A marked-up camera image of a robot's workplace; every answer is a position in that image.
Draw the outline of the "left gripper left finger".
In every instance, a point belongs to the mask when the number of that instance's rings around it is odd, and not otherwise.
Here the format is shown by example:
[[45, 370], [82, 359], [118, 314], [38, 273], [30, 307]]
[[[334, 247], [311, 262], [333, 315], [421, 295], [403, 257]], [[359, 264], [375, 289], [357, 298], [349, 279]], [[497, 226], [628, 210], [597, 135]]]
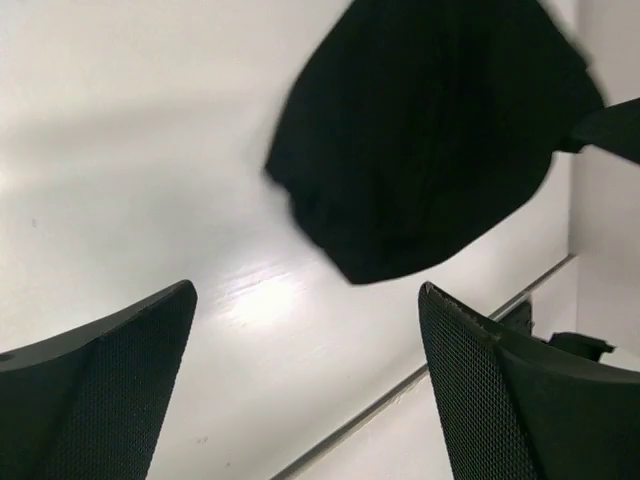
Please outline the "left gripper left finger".
[[183, 280], [2, 353], [2, 478], [145, 478], [196, 304]]

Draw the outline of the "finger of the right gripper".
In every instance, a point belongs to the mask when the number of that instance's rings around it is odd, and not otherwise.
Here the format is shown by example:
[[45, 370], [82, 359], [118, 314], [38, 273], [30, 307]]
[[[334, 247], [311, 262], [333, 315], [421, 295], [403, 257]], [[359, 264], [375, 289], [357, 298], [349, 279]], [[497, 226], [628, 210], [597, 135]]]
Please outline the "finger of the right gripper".
[[639, 131], [639, 99], [635, 98], [589, 115], [571, 131], [569, 138], [581, 147], [598, 147], [638, 164]]

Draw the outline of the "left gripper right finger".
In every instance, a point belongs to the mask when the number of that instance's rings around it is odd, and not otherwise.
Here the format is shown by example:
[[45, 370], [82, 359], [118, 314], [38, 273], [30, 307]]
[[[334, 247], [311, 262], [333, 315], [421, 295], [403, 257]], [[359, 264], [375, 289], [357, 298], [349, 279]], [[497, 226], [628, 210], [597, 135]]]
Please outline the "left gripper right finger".
[[638, 372], [515, 331], [431, 283], [418, 305], [454, 478], [638, 478]]

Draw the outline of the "black skirt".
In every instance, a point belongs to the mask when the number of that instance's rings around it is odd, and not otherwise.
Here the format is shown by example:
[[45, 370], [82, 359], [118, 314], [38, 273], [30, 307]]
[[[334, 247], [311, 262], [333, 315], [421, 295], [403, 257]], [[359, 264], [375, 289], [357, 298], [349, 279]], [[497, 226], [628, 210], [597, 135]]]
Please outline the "black skirt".
[[536, 1], [355, 1], [296, 79], [265, 170], [352, 284], [458, 253], [604, 105]]

